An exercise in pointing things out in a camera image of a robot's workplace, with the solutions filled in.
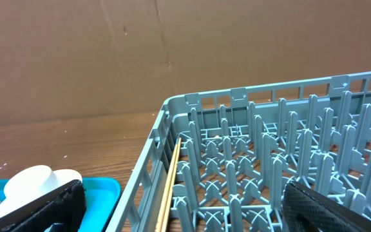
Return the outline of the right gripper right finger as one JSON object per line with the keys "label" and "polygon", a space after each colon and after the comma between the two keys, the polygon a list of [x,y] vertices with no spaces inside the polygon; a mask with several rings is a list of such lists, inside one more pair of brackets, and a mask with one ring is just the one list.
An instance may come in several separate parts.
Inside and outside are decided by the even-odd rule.
{"label": "right gripper right finger", "polygon": [[290,232],[371,232],[371,220],[296,181],[285,185],[282,212]]}

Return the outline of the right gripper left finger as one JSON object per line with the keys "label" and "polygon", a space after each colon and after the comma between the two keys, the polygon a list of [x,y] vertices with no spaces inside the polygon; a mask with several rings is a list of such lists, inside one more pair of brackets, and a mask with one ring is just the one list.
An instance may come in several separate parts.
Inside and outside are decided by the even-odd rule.
{"label": "right gripper left finger", "polygon": [[0,218],[0,232],[78,231],[86,212],[83,183],[71,180]]}

